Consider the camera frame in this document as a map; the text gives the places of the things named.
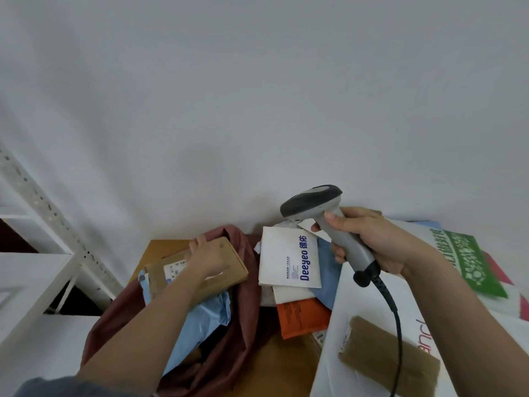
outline barcode scanner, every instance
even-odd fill
[[[335,185],[321,185],[293,196],[281,205],[281,215],[288,220],[314,219],[332,241],[346,251],[346,259],[354,270],[354,282],[360,287],[367,287],[371,282],[380,291],[395,315],[397,324],[399,362],[391,396],[395,395],[402,367],[402,333],[397,306],[386,285],[380,278],[380,266],[371,250],[362,242],[357,234],[335,230],[325,219],[325,212],[342,216],[340,201],[342,190]]]

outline hand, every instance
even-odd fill
[[[195,240],[189,242],[190,253],[186,255],[186,268],[196,270],[203,278],[216,276],[228,268],[216,246],[200,234]]]
[[[329,225],[336,230],[360,235],[362,241],[373,250],[380,268],[386,272],[400,274],[410,261],[437,252],[426,242],[384,219],[380,212],[364,207],[341,207],[340,210],[345,217],[325,213]],[[317,224],[312,226],[312,231],[319,230]],[[334,243],[331,248],[336,260],[344,263],[346,251]]]

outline person's left hand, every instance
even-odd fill
[[[204,278],[216,276],[228,268],[216,246],[206,240],[204,234],[189,242],[190,252],[186,255],[186,268],[198,271]]]

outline brown packing tape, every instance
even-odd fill
[[[195,298],[193,298],[193,306],[200,304],[200,302],[212,295],[219,294],[229,287],[245,281],[248,277],[246,266],[226,237],[217,238],[209,242],[218,247],[222,259],[228,264],[228,268],[218,276],[204,280]],[[173,262],[184,260],[187,252],[188,250],[180,251],[156,263],[145,266],[144,271],[149,274],[149,290],[152,299],[156,298],[167,287],[163,267]]]
[[[391,391],[398,365],[398,340],[393,334],[354,316],[340,360]],[[403,342],[403,366],[397,394],[402,397],[433,397],[441,362],[420,348]]]

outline green printed label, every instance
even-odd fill
[[[479,293],[507,298],[507,293],[471,235],[430,229],[437,249],[452,263],[470,287]]]

